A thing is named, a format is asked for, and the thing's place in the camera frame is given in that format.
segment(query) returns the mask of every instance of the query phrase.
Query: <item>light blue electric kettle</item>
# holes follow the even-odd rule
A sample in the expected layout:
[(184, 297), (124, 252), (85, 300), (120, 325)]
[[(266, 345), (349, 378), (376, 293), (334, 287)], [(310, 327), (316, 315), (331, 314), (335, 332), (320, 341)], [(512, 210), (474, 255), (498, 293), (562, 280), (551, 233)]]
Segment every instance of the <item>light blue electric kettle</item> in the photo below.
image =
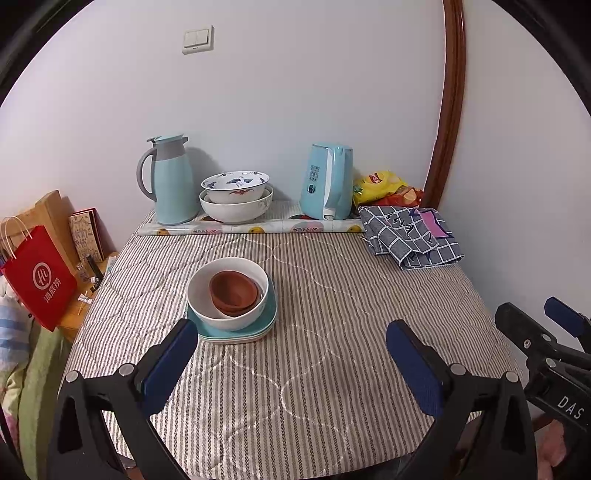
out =
[(300, 195), (301, 211), (318, 220), (343, 220), (353, 200), (353, 149), (312, 144)]
[[(199, 212), (193, 172), (183, 145), (187, 140), (182, 135), (150, 138), (152, 148), (138, 162), (139, 189), (156, 202), (156, 221), (160, 225), (188, 222)], [(142, 168), (149, 156), (152, 156), (151, 192), (142, 179)]]

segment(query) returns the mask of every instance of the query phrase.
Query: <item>stacked plates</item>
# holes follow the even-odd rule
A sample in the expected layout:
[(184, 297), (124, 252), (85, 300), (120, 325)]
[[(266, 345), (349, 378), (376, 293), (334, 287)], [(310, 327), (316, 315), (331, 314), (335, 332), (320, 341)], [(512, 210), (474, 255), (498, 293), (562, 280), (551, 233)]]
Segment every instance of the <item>stacked plates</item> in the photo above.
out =
[(275, 288), (273, 287), (273, 283), (269, 282), (267, 304), (265, 305), (265, 309), (262, 311), (261, 316), (248, 327), (241, 330), (225, 332), (224, 330), (212, 327), (195, 315), (195, 312), (188, 305), (187, 318), (197, 325), (199, 337), (206, 342), (223, 343), (225, 345), (254, 342), (259, 338), (263, 338), (273, 328), (273, 325), (275, 325), (275, 320), (277, 319), (277, 298), (275, 296)]

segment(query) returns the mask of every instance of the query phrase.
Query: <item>clay bowl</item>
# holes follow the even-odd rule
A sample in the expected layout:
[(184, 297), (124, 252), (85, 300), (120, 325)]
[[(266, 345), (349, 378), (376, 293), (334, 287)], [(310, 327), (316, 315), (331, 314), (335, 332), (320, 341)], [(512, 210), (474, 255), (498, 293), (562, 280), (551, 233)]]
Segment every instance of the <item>clay bowl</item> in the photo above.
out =
[(215, 308), (230, 317), (252, 310), (259, 297), (256, 283), (233, 270), (216, 273), (209, 281), (209, 293)]

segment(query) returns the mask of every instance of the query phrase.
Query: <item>blue gripper pad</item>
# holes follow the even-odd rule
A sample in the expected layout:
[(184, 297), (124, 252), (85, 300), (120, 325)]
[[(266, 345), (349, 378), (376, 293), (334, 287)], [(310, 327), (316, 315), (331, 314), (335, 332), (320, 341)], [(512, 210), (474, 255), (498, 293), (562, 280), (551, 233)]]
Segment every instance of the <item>blue gripper pad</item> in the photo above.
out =
[(141, 388), (141, 410), (146, 418), (162, 411), (191, 360), (198, 340), (197, 326), (187, 322), (145, 378)]
[(425, 415), (438, 417), (443, 413), (443, 387), (433, 371), (400, 328), (402, 320), (388, 325), (386, 345), (404, 381)]
[(578, 337), (585, 332), (585, 319), (580, 313), (575, 312), (568, 305), (562, 303), (556, 297), (550, 297), (544, 304), (544, 313), (547, 317), (558, 323), (573, 337)]

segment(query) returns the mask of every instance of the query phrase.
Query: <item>green blanket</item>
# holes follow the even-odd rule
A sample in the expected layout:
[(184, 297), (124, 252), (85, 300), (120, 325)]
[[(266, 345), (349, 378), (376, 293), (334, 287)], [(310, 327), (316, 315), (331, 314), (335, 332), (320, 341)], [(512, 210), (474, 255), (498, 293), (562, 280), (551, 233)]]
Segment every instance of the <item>green blanket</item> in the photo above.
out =
[(36, 323), (30, 345), (32, 353), (18, 410), (18, 430), (27, 475), (31, 480), (45, 480), (57, 393), (72, 346), (57, 329), (50, 332)]

